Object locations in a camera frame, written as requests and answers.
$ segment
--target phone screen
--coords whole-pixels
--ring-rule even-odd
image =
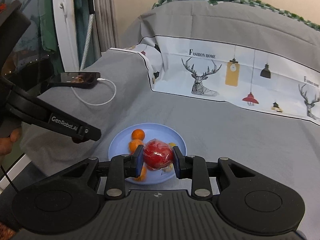
[[[65,72],[55,76],[56,83],[92,83],[97,78],[96,73]]]

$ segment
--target white charging cable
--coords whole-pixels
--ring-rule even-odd
[[[117,93],[117,87],[116,87],[116,84],[114,84],[111,80],[108,80],[108,79],[105,79],[105,78],[97,78],[98,81],[108,81],[110,82],[111,84],[113,84],[113,86],[115,87],[115,93],[113,94],[112,98],[110,100],[108,100],[107,102],[104,102],[102,104],[91,104],[91,103],[88,103],[86,101],[84,101],[81,97],[79,97],[79,95],[76,93],[76,91],[74,90],[73,87],[71,87],[73,93],[75,94],[75,96],[84,104],[86,105],[89,105],[89,106],[103,106],[107,103],[110,103],[116,96],[116,93]]]

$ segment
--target human hand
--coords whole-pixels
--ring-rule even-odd
[[[0,138],[0,156],[7,155],[12,151],[12,146],[17,142],[22,134],[22,128],[19,127],[12,131],[7,138]]]

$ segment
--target black cable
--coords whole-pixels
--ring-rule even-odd
[[[14,188],[14,190],[18,193],[18,189],[16,188],[16,186],[13,184],[13,182],[11,181],[11,179],[9,178],[9,176],[7,175],[7,172],[4,170],[4,168],[2,167],[2,165],[0,165],[0,168],[3,172],[3,174],[5,175],[5,177],[7,178],[7,180],[9,181],[9,183],[11,184],[11,186]]]

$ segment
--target gray fabric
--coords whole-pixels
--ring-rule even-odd
[[[228,3],[221,6],[209,7],[206,1],[177,1],[155,8],[128,29],[123,45],[137,44],[145,35],[190,36],[265,49],[320,70],[320,33],[262,9]],[[231,16],[243,20],[230,19]],[[102,78],[117,85],[112,102],[87,106],[76,99],[70,88],[62,87],[50,89],[40,98],[99,127],[102,137],[96,143],[77,145],[63,135],[31,126],[24,131],[21,149],[46,174],[92,155],[105,161],[108,145],[118,132],[137,123],[160,123],[182,135],[189,154],[213,162],[227,156],[295,189],[306,205],[299,229],[307,239],[320,239],[319,126],[248,111],[226,102],[152,92],[144,60],[132,52],[109,50],[86,71],[98,71]],[[105,102],[113,94],[112,88],[105,84],[77,92],[95,104]],[[99,144],[105,147],[98,151]],[[212,186],[217,192],[214,179]],[[127,184],[129,188],[190,189],[191,181],[174,178],[153,186]]]

